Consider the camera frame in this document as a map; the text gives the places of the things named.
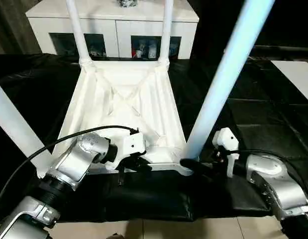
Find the white tile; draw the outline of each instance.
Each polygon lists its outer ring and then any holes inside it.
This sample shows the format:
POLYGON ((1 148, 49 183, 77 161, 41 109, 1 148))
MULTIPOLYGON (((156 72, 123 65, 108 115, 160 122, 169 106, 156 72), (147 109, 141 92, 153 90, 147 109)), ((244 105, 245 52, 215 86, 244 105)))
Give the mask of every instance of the white tile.
POLYGON ((114 233, 126 239, 142 239, 142 221, 114 223, 58 223, 50 232, 53 239, 106 239, 114 233))
POLYGON ((238 218, 244 239, 287 239, 275 217, 238 218))
POLYGON ((304 61, 272 61, 272 63, 308 99, 308 62, 304 62, 304 61))
POLYGON ((144 239, 243 239, 237 218, 193 223, 144 220, 144 239))

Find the white shelf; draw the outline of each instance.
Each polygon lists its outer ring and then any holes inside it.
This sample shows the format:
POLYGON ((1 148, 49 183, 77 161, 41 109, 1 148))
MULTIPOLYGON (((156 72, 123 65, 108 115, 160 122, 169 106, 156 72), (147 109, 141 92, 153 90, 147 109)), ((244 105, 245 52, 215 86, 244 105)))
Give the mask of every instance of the white shelf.
MULTIPOLYGON (((164 0, 138 0, 135 7, 120 7, 117 0, 76 0, 80 18, 135 21, 163 21, 164 0)), ((65 0, 43 0, 27 17, 69 18, 65 0)), ((174 0, 173 21, 198 22, 187 0, 174 0)))

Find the white cabinet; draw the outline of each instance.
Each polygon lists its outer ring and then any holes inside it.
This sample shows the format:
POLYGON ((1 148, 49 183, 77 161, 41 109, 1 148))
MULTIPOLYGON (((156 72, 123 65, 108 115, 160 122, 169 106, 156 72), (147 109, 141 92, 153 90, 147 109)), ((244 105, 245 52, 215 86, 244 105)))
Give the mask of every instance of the white cabinet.
MULTIPOLYGON (((130 58, 142 48, 159 56, 164 1, 138 0, 135 7, 123 8, 116 0, 76 0, 81 26, 90 54, 130 58)), ((77 54, 65 0, 43 0, 26 13, 43 53, 77 54)), ((199 18, 187 0, 174 0, 170 54, 190 58, 199 18)))

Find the dark curtain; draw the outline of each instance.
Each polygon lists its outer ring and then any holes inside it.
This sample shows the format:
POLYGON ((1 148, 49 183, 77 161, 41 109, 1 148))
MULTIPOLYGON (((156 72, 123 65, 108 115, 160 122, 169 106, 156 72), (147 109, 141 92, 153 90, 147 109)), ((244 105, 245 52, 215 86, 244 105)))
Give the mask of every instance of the dark curtain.
POLYGON ((0 0, 0 54, 41 53, 25 13, 41 0, 0 0))

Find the black mat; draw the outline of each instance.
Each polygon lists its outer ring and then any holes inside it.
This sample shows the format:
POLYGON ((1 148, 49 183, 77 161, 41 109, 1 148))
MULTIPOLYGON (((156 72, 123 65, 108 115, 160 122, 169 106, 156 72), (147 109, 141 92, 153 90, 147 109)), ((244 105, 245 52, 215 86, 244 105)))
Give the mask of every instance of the black mat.
MULTIPOLYGON (((0 85, 44 143, 56 139, 78 75, 76 59, 42 54, 0 55, 0 85)), ((169 69, 186 137, 200 110, 216 66, 198 60, 172 62, 169 69)), ((291 159, 308 181, 308 101, 270 62, 245 65, 213 132, 230 127, 242 148, 276 151, 291 159)), ((202 160, 212 151, 210 139, 202 160)), ((0 128, 0 189, 25 159, 0 128)), ((0 204, 5 217, 36 181, 27 165, 0 204)), ((174 171, 88 176, 64 209, 62 221, 132 218, 192 221, 202 217, 265 216, 270 209, 257 190, 235 176, 209 182, 174 171)))

